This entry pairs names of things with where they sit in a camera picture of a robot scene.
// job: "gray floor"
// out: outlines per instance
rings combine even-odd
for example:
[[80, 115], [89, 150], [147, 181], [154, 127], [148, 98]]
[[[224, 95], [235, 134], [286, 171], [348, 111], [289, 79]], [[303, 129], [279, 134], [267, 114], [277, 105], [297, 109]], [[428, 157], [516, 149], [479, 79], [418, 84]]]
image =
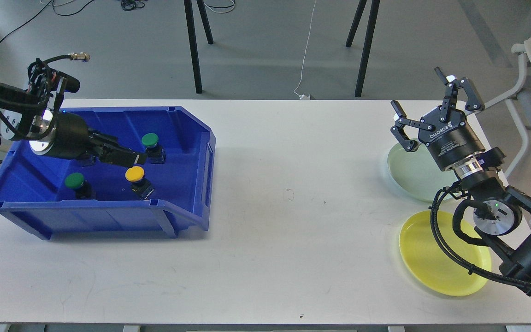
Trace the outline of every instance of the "gray floor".
[[[69, 13], [76, 0], [57, 10]], [[225, 0], [206, 0], [215, 6]], [[297, 92], [316, 99], [355, 99], [367, 10], [354, 46], [345, 47], [357, 0], [317, 0]], [[90, 63], [58, 62], [81, 81], [75, 98], [297, 99], [293, 90], [313, 10], [313, 0], [237, 0], [234, 11], [209, 13], [215, 43], [208, 45], [196, 11], [204, 93], [196, 94], [181, 1], [146, 2], [125, 12], [114, 0], [91, 3], [72, 17], [50, 8], [0, 46], [0, 82], [23, 87], [25, 69], [70, 51], [87, 51]], [[42, 8], [37, 0], [0, 0], [0, 39]], [[433, 68], [471, 78], [485, 101], [514, 83], [517, 63], [510, 47], [531, 36], [531, 0], [384, 0], [381, 3], [363, 99], [443, 98]], [[493, 146], [510, 158], [520, 138], [505, 107], [479, 116]], [[531, 195], [531, 153], [510, 183]], [[502, 326], [467, 326], [485, 332]], [[42, 326], [15, 326], [21, 330]], [[51, 326], [49, 331], [110, 331], [116, 326]], [[460, 326], [409, 327], [415, 331], [461, 331]]]

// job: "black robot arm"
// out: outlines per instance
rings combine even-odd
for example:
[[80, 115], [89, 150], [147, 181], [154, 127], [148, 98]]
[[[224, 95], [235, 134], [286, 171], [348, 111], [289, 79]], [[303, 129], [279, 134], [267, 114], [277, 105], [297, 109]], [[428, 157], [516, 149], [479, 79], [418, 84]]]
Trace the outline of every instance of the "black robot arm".
[[[446, 255], [469, 273], [516, 286], [531, 296], [531, 234], [516, 249], [499, 238], [518, 227], [522, 210], [531, 215], [531, 197], [514, 187], [504, 187], [498, 172], [505, 155], [499, 148], [485, 151], [468, 125], [466, 114], [484, 109], [472, 82], [466, 77], [460, 80], [453, 76], [446, 78], [439, 68], [436, 73], [446, 85], [443, 103], [422, 116], [419, 122], [407, 119], [398, 102], [391, 103], [396, 112], [391, 132], [405, 151], [417, 149], [417, 142], [405, 134], [405, 126], [418, 128], [419, 142], [428, 148], [440, 170], [453, 170], [459, 179], [436, 194], [430, 219], [434, 237]], [[464, 89], [468, 96], [465, 111], [455, 108], [459, 89]], [[445, 243], [438, 228], [437, 210], [447, 195], [462, 200], [453, 216], [455, 234], [467, 243], [492, 248], [503, 261], [499, 266], [501, 275], [475, 267]], [[480, 238], [472, 238], [460, 229], [466, 208], [474, 208], [475, 230]]]
[[48, 65], [59, 59], [89, 61], [89, 55], [71, 53], [45, 61], [36, 59], [28, 67], [26, 90], [0, 83], [3, 138], [38, 141], [36, 145], [31, 144], [32, 151], [48, 157], [74, 159], [95, 156], [101, 162], [118, 166], [144, 164], [146, 154], [121, 147], [116, 137], [88, 128], [77, 115], [59, 111], [65, 92], [74, 93], [80, 88], [76, 78]]

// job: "black table leg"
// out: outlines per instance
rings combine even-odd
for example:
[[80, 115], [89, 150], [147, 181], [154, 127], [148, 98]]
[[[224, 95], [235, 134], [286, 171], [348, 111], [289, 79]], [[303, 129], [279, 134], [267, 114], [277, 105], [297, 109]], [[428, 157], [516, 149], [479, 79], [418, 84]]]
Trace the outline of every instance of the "black table leg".
[[208, 44], [214, 44], [212, 39], [212, 32], [210, 31], [210, 25], [208, 24], [208, 16], [206, 15], [206, 7], [204, 6], [204, 0], [197, 0], [198, 8], [200, 9], [200, 17], [202, 19], [202, 25], [204, 25], [204, 32], [206, 32], [206, 39]]
[[358, 25], [362, 19], [362, 13], [364, 12], [364, 7], [366, 6], [366, 0], [360, 0], [358, 2], [358, 9], [356, 9], [356, 15], [354, 15], [354, 21], [352, 21], [352, 27], [349, 29], [348, 40], [345, 42], [345, 46], [351, 47], [352, 42], [354, 41], [354, 36], [356, 35], [356, 30], [358, 30]]
[[366, 28], [366, 38], [364, 39], [364, 49], [362, 51], [362, 60], [360, 61], [360, 71], [358, 72], [358, 81], [356, 82], [356, 97], [362, 97], [364, 77], [366, 76], [366, 68], [368, 66], [368, 59], [370, 57], [370, 49], [372, 47], [372, 38], [374, 36], [374, 28], [376, 27], [379, 6], [380, 0], [372, 0], [370, 17], [368, 19], [368, 26]]
[[192, 0], [183, 0], [183, 6], [186, 11], [186, 23], [188, 24], [188, 39], [190, 41], [190, 55], [192, 55], [194, 84], [196, 85], [196, 93], [202, 93], [202, 78], [200, 78], [200, 61], [198, 60], [198, 46], [196, 45], [196, 29], [194, 27]]

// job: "power cord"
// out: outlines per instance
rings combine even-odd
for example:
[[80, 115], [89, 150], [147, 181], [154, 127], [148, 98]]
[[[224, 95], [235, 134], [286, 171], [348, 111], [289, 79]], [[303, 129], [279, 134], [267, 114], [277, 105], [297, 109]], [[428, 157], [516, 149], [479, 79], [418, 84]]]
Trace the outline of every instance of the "power cord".
[[65, 5], [68, 4], [69, 2], [65, 2], [65, 3], [62, 4], [62, 5], [55, 5], [55, 4], [54, 4], [54, 0], [52, 0], [52, 2], [53, 2], [53, 5], [52, 5], [52, 7], [53, 7], [53, 12], [54, 12], [55, 14], [57, 14], [58, 16], [63, 16], [63, 17], [73, 16], [73, 15], [75, 15], [76, 13], [80, 13], [83, 9], [85, 9], [85, 8], [87, 7], [88, 4], [91, 4], [91, 2], [94, 2], [94, 1], [95, 1], [95, 0], [89, 0], [89, 2], [87, 2], [85, 5], [83, 5], [83, 7], [82, 7], [81, 9], [79, 9], [78, 11], [76, 11], [76, 12], [74, 12], [74, 13], [57, 13], [57, 9], [56, 9], [57, 7], [59, 7], [59, 6], [65, 6]]
[[[72, 2], [75, 2], [75, 1], [76, 1], [76, 0], [69, 0], [68, 2], [65, 2], [64, 4], [60, 4], [60, 5], [55, 4], [54, 6], [55, 6], [55, 7], [61, 7], [61, 6], [68, 5], [68, 4], [70, 4], [70, 3], [72, 3]], [[47, 4], [46, 2], [42, 2], [42, 0], [40, 0], [40, 3], [43, 4], [43, 5], [49, 6], [49, 7], [52, 7], [52, 6], [53, 6], [53, 5], [49, 5], [49, 4]]]
[[120, 0], [120, 6], [124, 11], [133, 11], [135, 9], [144, 8], [147, 0]]
[[53, 3], [53, 0], [50, 0], [50, 1], [46, 4], [46, 6], [42, 7], [42, 9], [40, 9], [40, 10], [38, 11], [38, 13], [36, 13], [36, 15], [34, 15], [31, 19], [28, 19], [28, 21], [26, 21], [26, 23], [24, 23], [24, 24], [20, 25], [19, 27], [13, 29], [13, 30], [12, 30], [11, 32], [9, 32], [6, 36], [4, 36], [4, 37], [0, 40], [0, 44], [1, 44], [1, 42], [3, 42], [4, 40], [6, 40], [6, 38], [7, 38], [9, 35], [11, 35], [12, 33], [16, 32], [17, 30], [21, 29], [22, 27], [24, 27], [24, 25], [26, 25], [26, 24], [32, 22], [32, 20], [35, 19], [38, 15], [40, 15], [40, 13], [42, 13], [42, 11], [44, 11], [44, 9], [46, 9], [51, 3]]
[[[230, 5], [229, 6], [210, 6], [210, 5], [207, 5], [207, 4], [204, 4], [204, 6], [206, 6], [208, 9], [210, 9], [210, 11], [212, 12], [215, 12], [215, 13], [229, 13], [229, 12], [232, 12], [233, 9], [235, 9], [235, 6], [236, 6], [236, 0], [229, 0], [230, 1]], [[230, 8], [229, 10], [227, 11], [216, 11], [214, 9], [228, 9]]]
[[299, 95], [296, 92], [296, 90], [301, 86], [301, 83], [302, 83], [302, 77], [303, 77], [303, 71], [304, 71], [304, 60], [306, 59], [306, 50], [308, 49], [308, 40], [310, 40], [310, 30], [311, 30], [311, 28], [313, 26], [314, 8], [316, 6], [317, 6], [317, 0], [314, 0], [313, 12], [310, 14], [310, 24], [308, 25], [308, 36], [306, 37], [306, 46], [304, 47], [303, 65], [302, 65], [302, 68], [301, 68], [301, 80], [299, 81], [299, 84], [296, 86], [296, 88], [294, 90], [295, 95], [297, 95], [298, 97], [301, 97], [301, 95]]

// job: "metal connector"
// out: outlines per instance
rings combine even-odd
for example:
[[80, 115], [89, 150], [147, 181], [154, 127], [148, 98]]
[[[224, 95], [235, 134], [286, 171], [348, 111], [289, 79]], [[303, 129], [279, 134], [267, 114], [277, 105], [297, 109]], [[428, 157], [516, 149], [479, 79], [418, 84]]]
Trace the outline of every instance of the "metal connector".
[[87, 62], [90, 59], [89, 53], [69, 53], [69, 55], [71, 56], [71, 60], [78, 59], [80, 61]]

